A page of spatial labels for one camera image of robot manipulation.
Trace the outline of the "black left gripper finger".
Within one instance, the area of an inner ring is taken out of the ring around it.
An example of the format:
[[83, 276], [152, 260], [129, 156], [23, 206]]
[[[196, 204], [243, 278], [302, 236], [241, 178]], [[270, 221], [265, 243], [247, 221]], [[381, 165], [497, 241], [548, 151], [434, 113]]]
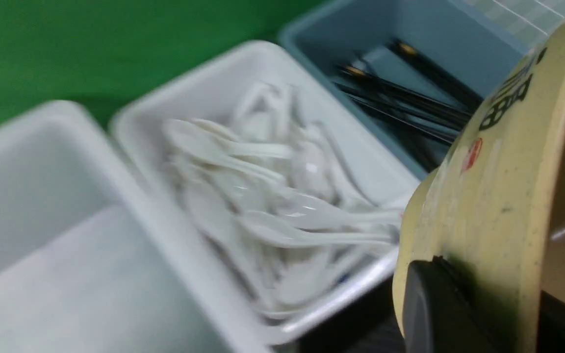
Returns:
[[408, 266], [402, 330], [408, 353], [499, 353], [500, 346], [471, 307], [464, 277], [446, 259]]

